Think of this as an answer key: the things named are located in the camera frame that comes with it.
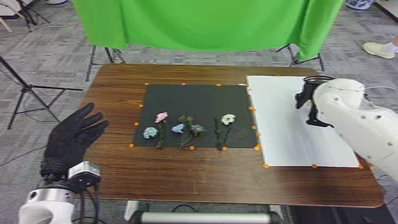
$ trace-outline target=tripod stand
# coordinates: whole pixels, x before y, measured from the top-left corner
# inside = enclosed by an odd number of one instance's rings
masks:
[[[20,3],[20,7],[22,7],[22,14],[25,15],[29,31],[32,32],[31,24],[38,25],[38,21],[34,20],[34,16],[29,11],[32,11],[36,13],[36,16],[41,17],[41,19],[47,21],[47,23],[50,23],[50,21],[48,21],[47,17],[39,14],[39,12],[32,9],[31,5],[23,2],[23,0],[16,0],[16,1]]]
[[[2,57],[2,56],[0,56],[0,63],[4,64],[4,67],[7,68],[11,74],[13,74],[15,78],[16,78],[18,85],[22,86],[22,94],[20,94],[20,98],[18,98],[18,103],[16,103],[16,108],[15,108],[15,112],[13,112],[13,116],[11,116],[11,121],[9,121],[9,127],[7,127],[7,129],[11,129],[11,127],[13,127],[13,123],[15,123],[16,115],[18,115],[18,114],[23,114],[23,113],[29,113],[29,112],[34,112],[34,111],[43,111],[43,110],[47,110],[48,113],[50,113],[50,115],[54,116],[54,119],[61,122],[57,116],[55,116],[55,114],[54,114],[54,112],[52,112],[50,107],[52,107],[52,105],[54,105],[54,103],[55,103],[55,101],[57,101],[57,99],[59,99],[59,97],[61,97],[61,95],[64,94],[64,92],[66,92],[68,90],[71,90],[71,91],[84,91],[84,90],[82,90],[82,89],[73,89],[73,88],[54,87],[54,86],[36,86],[36,85],[31,85],[31,84],[25,82],[25,80],[22,79],[22,76],[18,75],[18,73],[16,73],[16,71],[15,71],[15,69],[13,69],[13,67],[11,67],[11,65],[9,65],[9,63],[7,63],[7,61],[4,60],[4,57]],[[43,99],[41,99],[38,93],[34,92],[34,89],[55,89],[55,90],[61,90],[57,96],[55,96],[55,98],[54,98],[54,100],[52,100],[52,102],[50,102],[48,104],[45,103],[45,101],[43,101]],[[38,102],[39,102],[43,108],[38,108],[38,109],[32,109],[32,110],[25,110],[25,111],[20,111],[20,106],[22,106],[23,96],[25,96],[27,93],[32,95],[32,97],[34,97],[34,99],[38,100]]]

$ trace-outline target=white paper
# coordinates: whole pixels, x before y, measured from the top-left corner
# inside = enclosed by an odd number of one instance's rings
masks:
[[[359,167],[354,150],[334,128],[306,124],[310,105],[295,109],[304,77],[249,76],[249,95],[270,166]]]

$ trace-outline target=blue flower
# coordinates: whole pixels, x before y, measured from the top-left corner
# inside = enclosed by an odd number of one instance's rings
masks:
[[[185,128],[185,125],[180,124],[178,126],[174,126],[174,127],[171,128],[171,131],[173,131],[174,133],[182,134],[182,133],[183,133],[183,128]]]
[[[192,131],[196,135],[199,135],[201,133],[206,133],[206,129],[199,124],[192,125]]]
[[[144,130],[144,138],[150,139],[158,134],[158,129],[155,127],[146,128]]]

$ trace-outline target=white flower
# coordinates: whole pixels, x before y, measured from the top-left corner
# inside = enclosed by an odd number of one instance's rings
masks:
[[[221,122],[224,123],[224,125],[230,125],[235,122],[235,115],[233,114],[226,114],[222,116]]]

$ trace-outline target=green screen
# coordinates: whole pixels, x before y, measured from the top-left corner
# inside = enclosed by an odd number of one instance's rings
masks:
[[[301,47],[317,57],[343,0],[73,0],[91,44],[194,52]]]

